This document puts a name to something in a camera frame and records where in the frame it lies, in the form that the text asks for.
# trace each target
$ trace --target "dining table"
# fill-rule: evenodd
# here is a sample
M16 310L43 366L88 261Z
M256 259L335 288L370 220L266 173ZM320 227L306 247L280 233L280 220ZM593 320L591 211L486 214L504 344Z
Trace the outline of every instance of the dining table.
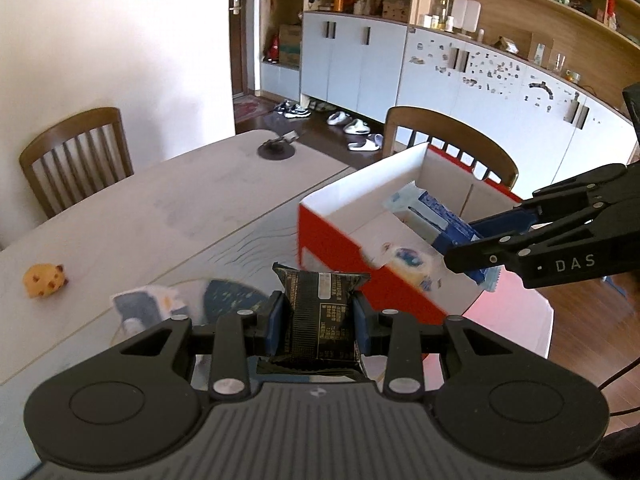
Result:
M356 170L300 142L285 160L258 156L258 147L277 137L253 130L136 172L0 252L2 480L23 478L40 463L22 422L29 394L113 344L122 322L113 295L212 278L266 296L282 290L271 266L299 264L300 201ZM47 298L28 298L22 275L37 263L62 264L68 284ZM510 309L513 303L528 305L529 317ZM548 353L552 309L515 274L504 272L496 293L483 293L465 315ZM366 371L375 378L385 361L371 363ZM432 388L442 381L437 363L432 355L423 365L436 377Z

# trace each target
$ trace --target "gray ribbed panel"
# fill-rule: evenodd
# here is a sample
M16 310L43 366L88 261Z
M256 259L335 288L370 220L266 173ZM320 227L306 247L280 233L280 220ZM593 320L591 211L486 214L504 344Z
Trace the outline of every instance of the gray ribbed panel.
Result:
M265 383L253 399L213 409L190 443L155 464L113 474L71 472L47 464L30 478L604 480L606 476L587 464L521 473L478 462L444 440L419 405L387 400L372 383Z

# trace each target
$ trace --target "black cable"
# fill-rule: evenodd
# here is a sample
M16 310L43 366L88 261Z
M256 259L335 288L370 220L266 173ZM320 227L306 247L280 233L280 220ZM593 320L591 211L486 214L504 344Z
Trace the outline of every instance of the black cable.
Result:
M633 361L632 363L629 363L624 368L622 368L622 370L619 370L616 373L614 373L609 379L607 379L600 386L598 386L598 389L599 390L603 390L604 388L609 386L613 381L619 379L624 374L626 374L628 371L633 370L638 365L640 365L640 357L638 359L636 359L635 361ZM640 406L636 406L635 408L629 408L628 410L621 410L619 412L612 412L612 413L609 414L609 416L628 415L629 413L635 413L635 412L640 412Z

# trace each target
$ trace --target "door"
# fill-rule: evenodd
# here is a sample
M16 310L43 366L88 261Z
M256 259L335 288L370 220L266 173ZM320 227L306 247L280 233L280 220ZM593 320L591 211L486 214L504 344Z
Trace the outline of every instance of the door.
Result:
M366 41L356 111L384 123L387 111L396 105L406 26L359 21L366 27Z
M636 132L626 119L587 97L578 111L574 135L553 182L604 164L626 164L636 141Z
M524 81L524 63L465 43L462 82L452 117L495 140L516 127L517 97Z
M408 27L398 106L415 106L450 115L462 77L458 71L460 40Z
M329 65L331 63L334 16L305 12L302 25L302 66L300 67L300 91L316 99L327 99Z
M518 167L513 192L531 198L535 190L552 183L586 96L530 66L522 77L512 126L495 130L493 139Z
M244 39L244 0L229 0L229 54L231 89L234 96L246 92L246 41Z
M367 39L367 20L331 16L332 43L326 100L347 110L358 107L360 71Z

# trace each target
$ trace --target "sticker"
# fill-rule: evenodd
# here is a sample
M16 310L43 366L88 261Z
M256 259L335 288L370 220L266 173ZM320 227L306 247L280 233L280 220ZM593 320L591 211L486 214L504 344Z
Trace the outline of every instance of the sticker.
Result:
M328 300L331 298L331 273L318 273L318 298L320 300Z

